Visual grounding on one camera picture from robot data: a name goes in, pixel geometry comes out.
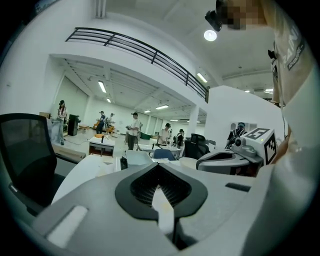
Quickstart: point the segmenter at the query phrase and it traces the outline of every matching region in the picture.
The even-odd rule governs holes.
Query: white table
[[[64,197],[66,194],[80,186],[81,184],[114,172],[114,164],[105,164],[102,158],[97,155],[89,155],[79,162],[65,177],[64,181],[54,195],[52,204]]]
[[[147,153],[153,153],[153,152],[155,152],[155,150],[160,150],[160,147],[155,145],[152,148],[152,145],[138,144],[138,148],[137,149],[140,150],[140,151],[145,151]]]
[[[92,137],[89,140],[89,154],[93,152],[93,148],[101,148],[100,156],[104,150],[110,151],[111,154],[114,151],[116,142],[114,140],[108,139],[107,136],[104,136],[103,142],[101,142],[101,138]]]
[[[175,146],[161,146],[160,145],[160,148],[163,149],[163,150],[170,150],[171,153],[174,155],[174,156],[179,156],[180,155],[180,152],[181,152],[181,149],[180,148],[177,148]]]
[[[150,140],[149,140],[149,145],[153,145],[153,144],[157,144],[158,143],[158,140],[156,139],[156,138],[151,138]]]

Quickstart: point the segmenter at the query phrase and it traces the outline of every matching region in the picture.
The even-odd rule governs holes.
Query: cardboard box
[[[56,144],[52,144],[52,147],[55,153],[70,158],[76,162],[80,162],[87,156],[87,154],[84,152],[76,151]]]
[[[50,119],[51,113],[40,112],[40,113],[39,113],[39,116],[42,116],[42,117],[45,117],[45,118]]]

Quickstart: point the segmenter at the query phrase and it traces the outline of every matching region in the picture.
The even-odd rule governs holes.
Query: balcony
[[[208,102],[209,90],[205,88],[189,71],[162,51],[136,38],[114,31],[76,27],[66,42],[92,43],[103,47],[111,47],[136,55],[150,64],[169,72],[185,86]]]

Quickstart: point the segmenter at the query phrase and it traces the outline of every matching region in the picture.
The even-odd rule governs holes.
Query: black vent
[[[191,186],[162,167],[154,167],[132,182],[131,193],[141,203],[151,207],[157,186],[161,189],[172,207],[175,207],[191,193]]]
[[[132,217],[158,221],[158,212],[152,209],[158,185],[173,207],[176,220],[195,214],[208,196],[207,188],[200,181],[157,163],[141,167],[140,171],[121,180],[114,195]]]

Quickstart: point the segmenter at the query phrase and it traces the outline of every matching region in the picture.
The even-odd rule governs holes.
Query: black office chair
[[[156,149],[153,153],[154,159],[165,159],[168,158],[169,161],[175,161],[176,158],[169,149]]]
[[[210,153],[207,145],[196,144],[191,140],[184,142],[184,153],[183,156],[186,158],[200,159],[202,156]]]
[[[9,188],[36,216],[49,206],[64,176],[55,174],[57,157],[47,119],[40,115],[0,115],[0,151],[11,178]]]
[[[191,138],[184,142],[184,154],[186,158],[198,160],[205,154],[210,153],[209,147],[206,145],[207,140],[204,136],[191,133]]]
[[[191,133],[190,141],[199,145],[205,145],[206,144],[206,138],[205,136],[202,136],[200,134]]]

